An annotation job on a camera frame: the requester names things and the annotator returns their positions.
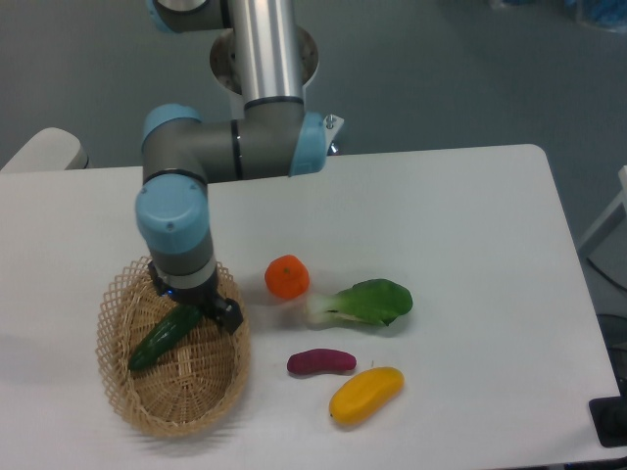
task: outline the white chair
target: white chair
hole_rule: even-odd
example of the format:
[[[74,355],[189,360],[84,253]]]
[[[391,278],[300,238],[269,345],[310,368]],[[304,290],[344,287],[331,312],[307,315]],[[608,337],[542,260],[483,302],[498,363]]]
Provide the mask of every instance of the white chair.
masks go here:
[[[88,167],[89,157],[78,139],[65,130],[49,127],[26,142],[0,172],[24,173]]]
[[[577,244],[577,253],[581,259],[586,259],[627,215],[627,166],[620,168],[618,178],[622,186],[621,191],[586,230]]]

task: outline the cucumber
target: cucumber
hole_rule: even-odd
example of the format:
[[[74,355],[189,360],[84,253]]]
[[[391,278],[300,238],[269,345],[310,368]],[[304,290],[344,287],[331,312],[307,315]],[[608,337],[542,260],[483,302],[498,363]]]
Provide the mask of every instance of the cucumber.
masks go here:
[[[203,312],[194,305],[177,305],[142,340],[128,360],[129,370],[141,370],[157,362],[201,320]]]

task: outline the purple sweet potato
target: purple sweet potato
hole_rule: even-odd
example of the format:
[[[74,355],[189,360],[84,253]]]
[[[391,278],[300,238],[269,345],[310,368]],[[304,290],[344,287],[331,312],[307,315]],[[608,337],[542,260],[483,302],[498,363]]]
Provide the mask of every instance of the purple sweet potato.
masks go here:
[[[336,350],[310,350],[292,355],[287,370],[294,375],[317,372],[347,372],[355,369],[357,360],[347,352]]]

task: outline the cable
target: cable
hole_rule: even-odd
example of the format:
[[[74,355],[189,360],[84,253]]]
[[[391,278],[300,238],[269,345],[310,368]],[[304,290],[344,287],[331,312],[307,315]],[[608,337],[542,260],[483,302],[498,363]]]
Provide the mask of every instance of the cable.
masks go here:
[[[619,291],[622,292],[626,292],[627,293],[627,287],[623,286],[622,284],[617,283],[616,281],[614,281],[611,277],[609,277],[607,274],[605,274],[605,272],[603,270],[601,270],[600,267],[598,267],[594,261],[592,261],[590,258],[586,258],[586,262],[588,263],[588,265],[590,267],[592,267],[598,274],[600,277],[602,277],[603,279],[605,279],[608,283],[610,283],[612,286],[614,286],[616,289],[618,289]]]

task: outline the blue joint cap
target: blue joint cap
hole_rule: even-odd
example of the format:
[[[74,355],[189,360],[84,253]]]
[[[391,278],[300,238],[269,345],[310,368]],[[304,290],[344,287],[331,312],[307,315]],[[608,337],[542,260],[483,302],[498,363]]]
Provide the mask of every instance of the blue joint cap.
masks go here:
[[[150,133],[166,122],[170,122],[174,119],[195,119],[199,122],[202,121],[200,114],[193,108],[188,106],[181,106],[176,104],[161,105],[151,111],[144,120],[144,138],[141,141],[141,147],[143,149],[144,142],[150,135]]]
[[[320,171],[326,163],[327,150],[322,115],[306,113],[289,175],[295,176]]]
[[[193,250],[209,232],[206,191],[182,174],[162,174],[148,181],[135,200],[135,216],[148,248],[164,255]]]
[[[159,15],[159,12],[157,11],[153,0],[146,0],[146,8],[148,9],[150,19],[153,21],[153,23],[160,32],[174,32],[161,19],[161,16]]]

